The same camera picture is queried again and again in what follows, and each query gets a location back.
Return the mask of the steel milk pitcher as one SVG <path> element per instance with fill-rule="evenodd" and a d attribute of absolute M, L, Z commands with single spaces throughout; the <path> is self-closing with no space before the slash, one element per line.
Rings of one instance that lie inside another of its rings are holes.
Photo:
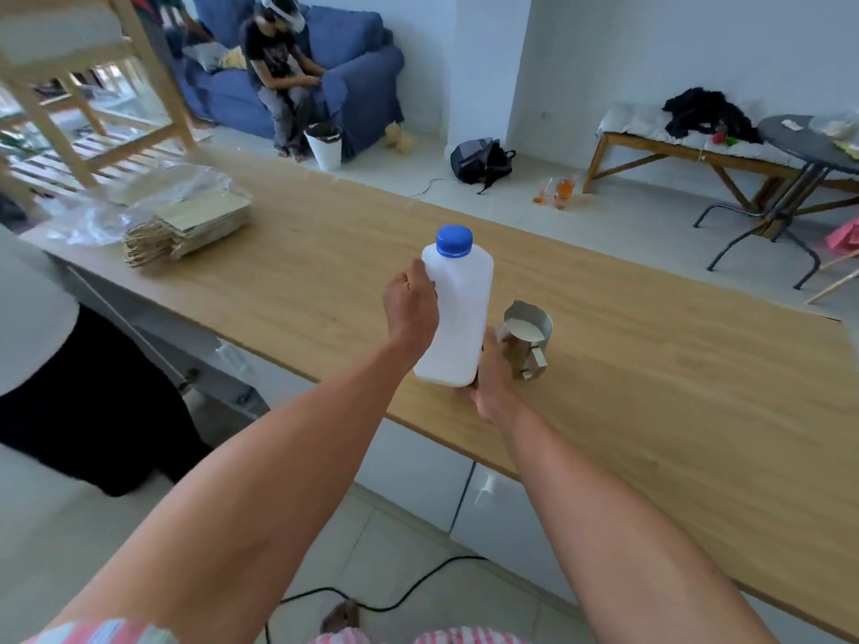
<path fill-rule="evenodd" d="M 523 343 L 513 338 L 503 327 L 505 319 L 520 318 L 538 326 L 544 334 L 541 343 Z M 553 334 L 553 321 L 540 307 L 515 300 L 503 314 L 498 327 L 498 340 L 505 358 L 510 363 L 515 380 L 540 378 L 548 367 L 545 351 Z"/>

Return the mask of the blue sofa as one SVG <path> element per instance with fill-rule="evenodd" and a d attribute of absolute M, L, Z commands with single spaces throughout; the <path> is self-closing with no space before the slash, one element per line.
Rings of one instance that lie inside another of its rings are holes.
<path fill-rule="evenodd" d="M 216 43 L 237 48 L 242 25 L 257 0 L 193 0 L 199 22 Z M 330 121 L 342 139 L 344 161 L 351 161 L 385 136 L 392 123 L 402 123 L 397 78 L 404 55 L 379 13 L 321 6 L 297 6 L 306 25 L 296 36 L 302 51 L 327 72 L 313 89 L 313 122 Z M 239 68 L 206 71 L 186 54 L 198 40 L 187 33 L 168 38 L 174 72 L 188 107 L 199 118 L 263 139 L 273 139 L 270 112 Z"/>

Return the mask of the clear plastic wrap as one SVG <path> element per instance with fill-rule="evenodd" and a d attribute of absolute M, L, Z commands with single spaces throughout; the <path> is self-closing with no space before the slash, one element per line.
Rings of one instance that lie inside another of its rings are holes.
<path fill-rule="evenodd" d="M 251 199 L 229 175 L 212 167 L 165 161 L 142 173 L 90 191 L 61 195 L 39 206 L 47 215 L 49 238 L 69 246 L 113 246 L 123 241 L 129 229 L 151 219 L 156 209 L 213 190 Z"/>

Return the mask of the person's left hand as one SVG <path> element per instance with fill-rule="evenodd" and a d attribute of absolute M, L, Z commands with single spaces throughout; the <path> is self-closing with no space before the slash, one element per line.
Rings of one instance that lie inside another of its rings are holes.
<path fill-rule="evenodd" d="M 383 306 L 389 341 L 414 365 L 429 349 L 439 326 L 439 309 L 411 298 L 411 264 L 386 286 Z"/>

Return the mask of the person's foot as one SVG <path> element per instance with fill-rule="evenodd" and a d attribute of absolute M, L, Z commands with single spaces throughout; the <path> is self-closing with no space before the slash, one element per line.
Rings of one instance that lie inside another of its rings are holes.
<path fill-rule="evenodd" d="M 335 606 L 325 617 L 319 627 L 319 633 L 322 636 L 332 636 L 360 626 L 360 607 L 354 599 L 347 599 Z"/>

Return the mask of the wooden shelf frame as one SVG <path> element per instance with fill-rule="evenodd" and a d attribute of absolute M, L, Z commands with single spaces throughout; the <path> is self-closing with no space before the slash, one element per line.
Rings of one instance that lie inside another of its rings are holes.
<path fill-rule="evenodd" d="M 76 79 L 122 64 L 140 67 L 166 123 L 99 109 Z M 37 195 L 72 196 L 197 146 L 131 0 L 0 0 L 0 92 L 19 107 L 0 131 L 31 124 L 50 147 L 0 156 L 0 180 Z"/>

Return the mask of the white cabinet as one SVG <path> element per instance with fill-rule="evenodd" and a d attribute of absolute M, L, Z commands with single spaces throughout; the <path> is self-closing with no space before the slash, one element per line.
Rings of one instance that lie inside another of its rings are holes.
<path fill-rule="evenodd" d="M 255 389 L 273 408 L 311 382 L 142 297 L 72 268 L 113 315 Z M 574 603 L 521 483 L 417 432 L 384 419 L 361 463 L 360 486 L 448 532 L 453 541 Z"/>

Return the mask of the blue bottle cap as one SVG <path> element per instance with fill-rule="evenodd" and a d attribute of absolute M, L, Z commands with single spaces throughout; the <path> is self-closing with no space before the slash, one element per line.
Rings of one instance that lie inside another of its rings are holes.
<path fill-rule="evenodd" d="M 461 225 L 447 225 L 440 228 L 435 236 L 435 248 L 444 258 L 464 258 L 473 247 L 472 231 Z"/>

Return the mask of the stack of brown paper bags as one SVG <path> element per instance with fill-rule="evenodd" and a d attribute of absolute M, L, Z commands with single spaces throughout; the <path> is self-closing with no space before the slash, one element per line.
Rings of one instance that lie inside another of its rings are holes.
<path fill-rule="evenodd" d="M 251 219 L 252 199 L 231 191 L 206 191 L 154 211 L 123 237 L 123 260 L 132 268 L 176 261 L 231 236 Z"/>

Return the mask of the white headset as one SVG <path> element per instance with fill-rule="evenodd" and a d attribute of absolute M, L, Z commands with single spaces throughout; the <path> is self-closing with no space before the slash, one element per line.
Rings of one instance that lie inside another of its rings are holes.
<path fill-rule="evenodd" d="M 306 20 L 298 0 L 258 0 L 261 7 L 283 20 L 291 31 L 301 33 Z"/>

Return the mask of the person's left forearm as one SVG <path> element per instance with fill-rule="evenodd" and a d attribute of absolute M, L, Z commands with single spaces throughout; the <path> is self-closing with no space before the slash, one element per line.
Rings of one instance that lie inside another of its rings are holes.
<path fill-rule="evenodd" d="M 178 644 L 253 644 L 432 333 L 392 328 L 368 359 L 218 447 L 26 644 L 82 644 L 111 621 Z"/>

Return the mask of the person's right forearm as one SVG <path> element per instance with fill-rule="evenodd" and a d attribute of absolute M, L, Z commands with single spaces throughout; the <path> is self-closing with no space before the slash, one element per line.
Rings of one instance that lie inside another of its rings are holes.
<path fill-rule="evenodd" d="M 599 644 L 778 644 L 663 511 L 516 394 L 487 411 Z"/>

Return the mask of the round black metal table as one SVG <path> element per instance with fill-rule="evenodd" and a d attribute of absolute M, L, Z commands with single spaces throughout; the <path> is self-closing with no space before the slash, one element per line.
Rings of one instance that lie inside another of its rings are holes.
<path fill-rule="evenodd" d="M 859 176 L 859 161 L 853 160 L 834 141 L 811 129 L 811 116 L 782 115 L 765 118 L 757 127 L 764 143 L 786 153 L 802 162 L 799 172 L 789 179 L 774 199 L 765 205 L 763 210 L 753 213 L 738 206 L 726 203 L 715 203 L 703 211 L 693 224 L 699 227 L 703 219 L 715 208 L 724 208 L 756 220 L 756 224 L 745 233 L 735 237 L 722 248 L 706 267 L 714 271 L 719 261 L 744 239 L 755 234 L 764 234 L 772 226 L 778 228 L 771 242 L 779 237 L 787 237 L 794 245 L 800 247 L 812 259 L 812 268 L 793 286 L 800 290 L 820 269 L 821 258 L 803 239 L 798 237 L 791 226 L 799 216 L 800 207 L 812 193 L 826 180 L 832 172 L 841 172 L 851 176 Z"/>

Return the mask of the person's right hand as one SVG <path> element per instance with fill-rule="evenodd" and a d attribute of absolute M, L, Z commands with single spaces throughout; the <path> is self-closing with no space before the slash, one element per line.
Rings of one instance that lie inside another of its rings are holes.
<path fill-rule="evenodd" d="M 479 357 L 475 379 L 467 391 L 478 413 L 499 430 L 508 428 L 521 408 L 521 397 L 514 387 L 513 372 L 503 351 L 502 373 L 480 373 Z"/>

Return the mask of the white plastic milk bottle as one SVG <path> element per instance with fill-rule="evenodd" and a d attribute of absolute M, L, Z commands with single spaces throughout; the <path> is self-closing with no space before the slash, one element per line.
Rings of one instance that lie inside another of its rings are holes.
<path fill-rule="evenodd" d="M 414 374 L 438 386 L 469 386 L 477 373 L 487 326 L 494 260 L 474 239 L 464 258 L 444 258 L 434 243 L 424 248 L 422 259 L 435 281 L 439 326 Z"/>

